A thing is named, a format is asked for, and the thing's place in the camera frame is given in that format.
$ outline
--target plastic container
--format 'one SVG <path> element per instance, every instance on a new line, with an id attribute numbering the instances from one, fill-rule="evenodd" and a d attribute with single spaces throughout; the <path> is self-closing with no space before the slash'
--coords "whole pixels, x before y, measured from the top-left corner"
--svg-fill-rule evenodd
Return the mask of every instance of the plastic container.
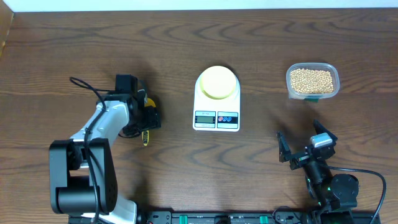
<path id="1" fill-rule="evenodd" d="M 290 82 L 290 73 L 293 70 L 296 69 L 311 69 L 311 70 L 323 70 L 330 72 L 331 75 L 331 82 L 333 84 L 333 92 L 331 93 L 320 93 L 320 94 L 315 94 L 315 93 L 298 93 L 292 88 L 292 84 Z M 311 100 L 317 100 L 317 99 L 324 99 L 324 98 L 329 98 L 332 96 L 335 96 L 340 89 L 340 81 L 338 79 L 338 73 L 335 67 L 332 65 L 329 65 L 328 63 L 297 63 L 292 65 L 286 72 L 286 84 L 287 84 L 287 90 L 289 92 L 289 98 L 292 99 L 311 99 Z"/>

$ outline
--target white wall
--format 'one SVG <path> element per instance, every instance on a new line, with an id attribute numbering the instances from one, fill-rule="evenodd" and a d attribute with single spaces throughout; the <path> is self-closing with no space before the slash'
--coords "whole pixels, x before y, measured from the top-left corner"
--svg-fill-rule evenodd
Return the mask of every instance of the white wall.
<path id="1" fill-rule="evenodd" d="M 4 0 L 14 12 L 398 7 L 398 0 Z"/>

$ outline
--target white digital scale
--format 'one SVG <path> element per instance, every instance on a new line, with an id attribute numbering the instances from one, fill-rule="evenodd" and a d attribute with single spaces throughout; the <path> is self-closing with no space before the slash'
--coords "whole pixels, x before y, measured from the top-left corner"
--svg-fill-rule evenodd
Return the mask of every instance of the white digital scale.
<path id="1" fill-rule="evenodd" d="M 239 131 L 241 85 L 226 67 L 213 66 L 195 84 L 192 127 L 201 131 Z"/>

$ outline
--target wood grain tabletop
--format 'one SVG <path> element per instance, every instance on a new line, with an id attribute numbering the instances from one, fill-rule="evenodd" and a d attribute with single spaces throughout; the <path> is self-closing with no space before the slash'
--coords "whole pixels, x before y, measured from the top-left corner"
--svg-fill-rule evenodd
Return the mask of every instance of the wood grain tabletop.
<path id="1" fill-rule="evenodd" d="M 327 62 L 339 93 L 288 99 L 294 63 Z M 192 129 L 194 85 L 212 65 L 241 83 L 237 133 Z M 112 88 L 144 80 L 162 115 L 150 143 L 111 148 L 119 192 L 143 207 L 253 211 L 317 204 L 302 169 L 278 160 L 276 132 L 295 151 L 319 119 L 338 136 L 331 166 L 387 180 L 383 223 L 398 223 L 398 9 L 17 13 L 0 58 L 0 223 L 66 223 L 50 208 L 48 148 L 91 117 L 95 95 L 69 76 Z M 357 210 L 374 211 L 378 177 L 359 179 Z"/>

